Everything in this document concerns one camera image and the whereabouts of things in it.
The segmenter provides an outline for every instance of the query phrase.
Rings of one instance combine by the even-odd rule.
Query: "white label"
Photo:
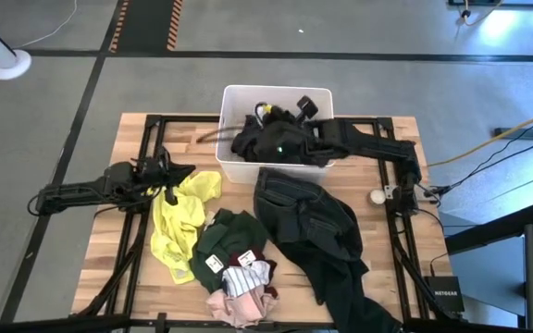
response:
[[[242,267],[248,266],[255,260],[256,260],[256,256],[254,255],[252,250],[248,250],[244,254],[238,257],[238,262],[240,263],[240,265],[242,265]]]
[[[213,273],[217,273],[221,269],[223,269],[223,264],[221,264],[219,258],[217,258],[217,256],[214,254],[212,254],[210,257],[207,258],[207,260],[205,260],[205,264],[207,264],[209,268],[211,268]]]

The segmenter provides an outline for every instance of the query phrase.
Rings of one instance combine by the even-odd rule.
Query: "gray floor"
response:
[[[115,2],[79,0],[79,4],[75,18],[63,30],[33,47],[98,49]],[[26,43],[53,30],[72,6],[71,0],[0,0],[0,34],[12,45]],[[478,27],[462,27],[455,38],[457,17],[457,10],[437,0],[343,5],[319,0],[187,0],[178,50],[533,55],[533,10],[497,11]],[[92,65],[93,58],[36,57],[25,77],[0,82],[0,305],[33,227],[25,203],[53,173]],[[93,179],[107,166],[122,112],[217,113],[229,84],[325,87],[332,90],[338,115],[416,116],[429,162],[485,141],[494,127],[533,117],[530,63],[110,58],[66,181]],[[498,142],[433,168],[433,184],[461,179],[503,145]],[[507,153],[528,145],[516,142]],[[484,223],[529,204],[533,204],[533,151],[448,194],[441,217],[448,226],[462,225],[462,220]],[[93,209],[71,209],[51,219],[18,320],[67,315]],[[458,228],[447,230],[449,234]],[[475,277],[465,274],[472,261],[499,262],[500,251],[482,249],[452,259],[466,294],[483,302],[502,302],[511,296],[504,290],[494,296],[497,299],[484,299],[488,293],[477,288]],[[483,263],[488,272],[501,271],[501,276],[491,273],[495,286],[519,279],[517,266],[504,274],[498,265]]]

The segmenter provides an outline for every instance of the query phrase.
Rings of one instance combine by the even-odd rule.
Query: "wooden tabletop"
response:
[[[145,117],[145,114],[122,115],[111,164],[128,161],[137,156]],[[392,119],[396,139],[416,142],[415,148],[422,168],[423,183],[426,183],[427,162],[415,118],[393,117]],[[217,123],[168,123],[164,145],[170,151],[175,163],[194,164],[197,166],[197,171],[215,170],[222,173],[222,196],[220,199],[207,202],[205,211],[216,212],[223,207],[234,213],[246,210],[252,214],[254,185],[230,183],[215,158],[215,145],[195,143],[196,138],[216,128]],[[371,132],[371,126],[363,125],[358,128],[363,132]],[[392,184],[393,171],[390,163],[388,166],[390,184]],[[364,243],[362,259],[370,269],[363,277],[366,296],[382,304],[394,317],[401,319],[385,209],[383,206],[369,203],[366,199],[370,191],[381,189],[378,161],[358,156],[337,160],[321,185],[331,195],[350,205],[357,215]],[[420,207],[437,214],[435,206],[430,203],[421,203]],[[78,312],[88,305],[112,275],[123,220],[124,214],[117,210],[102,213],[95,219],[72,312]],[[421,269],[423,275],[429,275],[430,260],[447,252],[443,233],[438,222],[431,216],[420,214],[413,216],[412,221]],[[195,280],[175,285],[167,267],[152,256],[149,241],[154,231],[154,223],[151,217],[148,223],[131,317],[155,319],[158,313],[166,313],[167,319],[172,320],[214,321],[215,319],[205,308],[205,300],[209,294],[201,284]],[[133,225],[133,228],[138,225],[137,218]],[[132,230],[131,241],[134,234],[135,230]],[[406,248],[405,240],[402,239],[402,242]],[[265,256],[279,264],[272,285],[277,288],[280,301],[267,319],[276,322],[331,323],[326,306],[316,304],[312,286],[300,268],[288,261],[270,242],[266,245]],[[433,267],[436,275],[452,274],[447,255],[436,260]],[[417,317],[415,286],[408,274],[406,272],[404,274],[412,316]],[[127,276],[128,273],[120,284],[118,310],[122,309],[124,302]]]

